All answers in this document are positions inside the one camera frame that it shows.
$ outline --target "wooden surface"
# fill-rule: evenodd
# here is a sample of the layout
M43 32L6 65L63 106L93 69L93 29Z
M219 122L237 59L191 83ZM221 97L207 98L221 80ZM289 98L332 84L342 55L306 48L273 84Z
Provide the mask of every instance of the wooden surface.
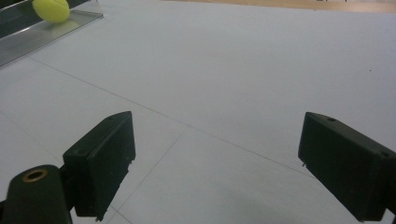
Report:
M369 2L321 2L321 1L298 1L298 0L170 0L178 2L202 2L235 4L258 7L287 7L305 8L314 10L338 10L352 12L388 12L396 13L394 3L369 3Z

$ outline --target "tennis ball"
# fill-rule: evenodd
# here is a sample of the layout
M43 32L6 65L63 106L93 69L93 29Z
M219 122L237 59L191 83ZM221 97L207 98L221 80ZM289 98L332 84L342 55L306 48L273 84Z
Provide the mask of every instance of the tennis ball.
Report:
M70 15L66 0L34 0L33 8L41 19L52 23L63 22Z

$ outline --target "white floor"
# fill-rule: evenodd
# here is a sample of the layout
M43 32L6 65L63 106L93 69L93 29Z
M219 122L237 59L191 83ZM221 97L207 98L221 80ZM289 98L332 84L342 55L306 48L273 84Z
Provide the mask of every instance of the white floor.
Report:
M100 3L103 19L0 67L0 200L131 110L137 157L103 223L358 223L298 144L313 111L396 149L395 14Z

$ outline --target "yellow ball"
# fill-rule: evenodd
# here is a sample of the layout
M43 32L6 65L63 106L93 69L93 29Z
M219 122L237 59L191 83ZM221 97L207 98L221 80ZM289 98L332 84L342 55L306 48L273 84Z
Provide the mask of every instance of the yellow ball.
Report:
M70 15L66 0L34 0L33 8L41 19L52 23L66 21Z

